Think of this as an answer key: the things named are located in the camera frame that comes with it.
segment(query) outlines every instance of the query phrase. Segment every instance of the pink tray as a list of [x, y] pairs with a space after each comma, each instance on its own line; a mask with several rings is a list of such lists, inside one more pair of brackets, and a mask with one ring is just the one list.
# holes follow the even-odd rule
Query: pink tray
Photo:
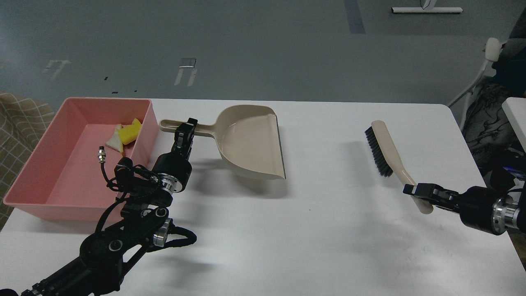
[[[150, 100], [70, 97], [29, 157], [4, 203], [49, 220], [97, 221], [115, 201], [100, 172], [98, 147], [111, 137], [115, 125], [143, 123], [126, 156], [147, 165], [159, 130]], [[106, 148], [106, 172], [122, 157]], [[120, 219], [116, 208], [109, 221]]]

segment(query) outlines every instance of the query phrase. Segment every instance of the black cable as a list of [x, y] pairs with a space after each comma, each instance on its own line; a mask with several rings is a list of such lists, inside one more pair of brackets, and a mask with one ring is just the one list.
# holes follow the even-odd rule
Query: black cable
[[420, 8], [421, 8], [421, 9], [424, 9], [424, 10], [425, 10], [426, 8], [429, 7], [429, 5], [431, 5], [431, 1], [429, 2], [428, 6], [426, 6], [426, 7], [422, 7], [422, 0], [420, 0]]
[[144, 198], [144, 197], [149, 196], [149, 195], [151, 195], [151, 194], [154, 194], [154, 193], [157, 191], [157, 189], [159, 189], [159, 188], [162, 186], [162, 184], [161, 184], [160, 181], [157, 182], [156, 185], [157, 185], [157, 186], [155, 186], [155, 188], [153, 188], [152, 191], [147, 192], [147, 193], [145, 193], [145, 194], [143, 194], [143, 195], [140, 195], [140, 196], [134, 196], [134, 198], [135, 198], [135, 199], [141, 199], [141, 198]]
[[113, 181], [115, 181], [117, 178], [111, 178], [109, 180], [109, 183], [106, 184], [106, 187], [110, 188], [110, 190], [112, 191], [115, 191], [115, 192], [122, 192], [121, 191], [121, 186], [117, 183], [114, 183]]
[[188, 245], [194, 244], [197, 241], [197, 236], [195, 235], [194, 232], [186, 228], [175, 226], [173, 224], [170, 225], [170, 228], [168, 229], [168, 234], [182, 235], [182, 236], [186, 236], [186, 238], [171, 240], [169, 242], [166, 242], [164, 246], [162, 247], [151, 246], [147, 252], [148, 253], [155, 252], [155, 251], [159, 251], [159, 250], [166, 249], [166, 248], [181, 248], [182, 246], [188, 246]]
[[136, 165], [134, 165], [134, 167], [138, 167], [139, 169], [143, 169], [143, 170], [149, 172], [149, 170], [145, 166], [143, 166], [142, 164], [136, 164]]
[[108, 219], [109, 215], [111, 214], [111, 212], [113, 211], [113, 209], [118, 206], [119, 204], [125, 202], [125, 201], [128, 201], [130, 200], [131, 198], [125, 198], [125, 196], [127, 195], [128, 193], [125, 192], [123, 193], [123, 196], [121, 196], [120, 199], [118, 199], [117, 201], [115, 201], [112, 205], [110, 205], [105, 211], [104, 213], [102, 213], [102, 215], [100, 216], [99, 218], [99, 221], [97, 223], [97, 227], [95, 228], [95, 232], [100, 232], [102, 231], [102, 228], [104, 227], [104, 224], [106, 223], [106, 220]]
[[106, 180], [106, 183], [110, 183], [110, 180], [108, 179], [108, 175], [106, 175], [106, 169], [104, 168], [104, 162], [100, 163], [100, 170], [102, 171], [102, 176], [104, 176], [104, 180]]

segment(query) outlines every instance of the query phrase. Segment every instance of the yellow sponge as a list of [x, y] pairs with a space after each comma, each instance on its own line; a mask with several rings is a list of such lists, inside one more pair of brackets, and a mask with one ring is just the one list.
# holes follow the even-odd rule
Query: yellow sponge
[[139, 131], [141, 128], [141, 123], [139, 119], [135, 118], [133, 119], [133, 122], [131, 125], [125, 126], [122, 129], [118, 130], [120, 141], [127, 145], [137, 139], [137, 136], [139, 135]]

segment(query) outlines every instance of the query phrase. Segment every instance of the beige dustpan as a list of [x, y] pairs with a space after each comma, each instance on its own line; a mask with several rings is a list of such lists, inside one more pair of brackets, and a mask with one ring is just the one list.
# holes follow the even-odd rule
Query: beige dustpan
[[[163, 132], [175, 132], [182, 121], [161, 120]], [[213, 137], [219, 153], [236, 174], [252, 179], [285, 179], [278, 118], [269, 107], [231, 106], [213, 125], [197, 124], [195, 134]]]

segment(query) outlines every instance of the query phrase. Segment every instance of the scrub brush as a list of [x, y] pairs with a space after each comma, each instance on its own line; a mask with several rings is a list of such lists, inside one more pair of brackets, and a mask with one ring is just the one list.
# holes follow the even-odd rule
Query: scrub brush
[[[403, 167], [402, 159], [396, 150], [395, 143], [387, 130], [385, 122], [381, 120], [373, 121], [371, 127], [365, 131], [365, 135], [380, 175], [389, 177], [394, 172], [403, 185], [417, 185]], [[413, 201], [421, 213], [430, 214], [433, 211], [433, 206], [428, 201], [414, 196]]]

